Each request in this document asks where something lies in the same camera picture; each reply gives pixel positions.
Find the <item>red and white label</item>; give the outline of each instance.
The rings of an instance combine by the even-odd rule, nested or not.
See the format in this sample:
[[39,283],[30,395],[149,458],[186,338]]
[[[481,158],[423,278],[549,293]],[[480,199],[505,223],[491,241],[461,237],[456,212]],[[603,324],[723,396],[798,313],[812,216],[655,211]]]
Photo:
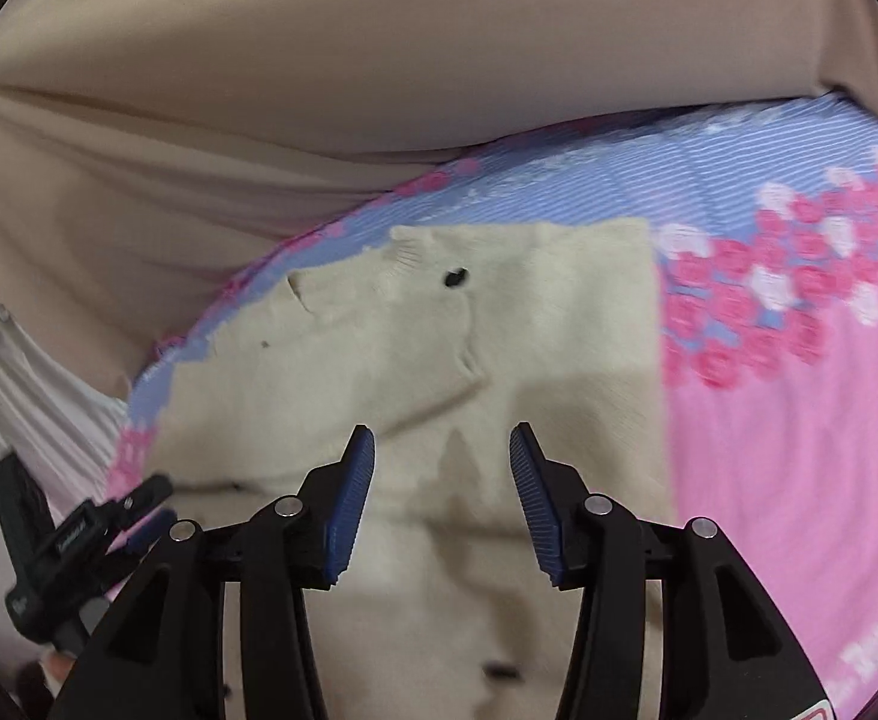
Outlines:
[[814,707],[799,712],[792,720],[835,720],[835,714],[832,712],[832,704],[822,699]]

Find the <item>small dark spot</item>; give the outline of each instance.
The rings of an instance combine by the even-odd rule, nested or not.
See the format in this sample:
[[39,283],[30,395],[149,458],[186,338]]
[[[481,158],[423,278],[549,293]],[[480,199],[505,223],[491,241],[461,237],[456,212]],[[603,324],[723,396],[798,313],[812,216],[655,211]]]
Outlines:
[[487,661],[482,664],[482,673],[490,680],[499,682],[521,682],[522,673],[513,664],[502,664],[499,661]]
[[455,271],[449,271],[446,274],[446,278],[443,279],[443,284],[450,288],[458,287],[460,284],[463,284],[467,278],[469,278],[469,271],[465,268],[457,268]]

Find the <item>silver screw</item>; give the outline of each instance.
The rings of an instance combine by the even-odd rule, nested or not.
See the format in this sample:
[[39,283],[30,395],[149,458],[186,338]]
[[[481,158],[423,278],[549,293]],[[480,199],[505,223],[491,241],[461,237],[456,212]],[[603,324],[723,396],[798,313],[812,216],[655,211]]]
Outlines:
[[280,517],[295,517],[303,511],[303,502],[295,495],[287,495],[285,498],[279,498],[273,508]]
[[719,526],[708,517],[696,517],[692,520],[692,533],[700,538],[713,538],[719,532]]
[[181,519],[169,528],[169,538],[172,541],[189,541],[196,534],[196,525],[188,519]]
[[613,511],[613,502],[605,495],[590,495],[586,498],[586,511],[589,514],[608,514]]

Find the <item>beige fabric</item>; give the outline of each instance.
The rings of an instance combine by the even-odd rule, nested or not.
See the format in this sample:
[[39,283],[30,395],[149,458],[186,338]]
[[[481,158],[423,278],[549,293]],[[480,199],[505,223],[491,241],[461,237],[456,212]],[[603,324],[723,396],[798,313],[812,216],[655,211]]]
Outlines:
[[874,0],[11,0],[0,298],[121,392],[270,242],[445,156],[409,151],[829,85],[878,113]]
[[[458,268],[467,280],[445,287]],[[395,228],[383,250],[295,272],[217,332],[210,360],[178,365],[148,471],[260,490],[174,501],[226,524],[296,490],[353,423],[370,425],[377,468],[353,563],[335,592],[308,597],[330,716],[541,720],[579,599],[538,572],[509,431],[529,420],[591,488],[671,521],[658,294],[642,220]],[[306,432],[316,403],[336,440]],[[486,661],[517,664],[524,682],[487,683]]]

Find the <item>blue striped fabric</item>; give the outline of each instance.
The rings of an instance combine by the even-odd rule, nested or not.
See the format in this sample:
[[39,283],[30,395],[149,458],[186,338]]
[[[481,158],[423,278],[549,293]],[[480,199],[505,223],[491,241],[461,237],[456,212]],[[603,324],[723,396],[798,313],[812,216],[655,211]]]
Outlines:
[[240,305],[265,295],[289,269],[383,245],[393,225],[575,225],[637,215],[653,226],[685,223],[714,237],[745,239],[754,233],[754,194],[763,183],[814,194],[831,186],[825,167],[849,167],[866,178],[876,172],[878,120],[840,95],[631,121],[638,125],[610,130],[596,119],[506,138],[445,167],[445,187],[389,194],[337,224],[335,237],[320,233],[311,247],[280,251],[234,305],[207,314],[183,346],[145,372],[130,399],[133,424],[154,423],[169,398],[174,365],[202,359],[207,338]]

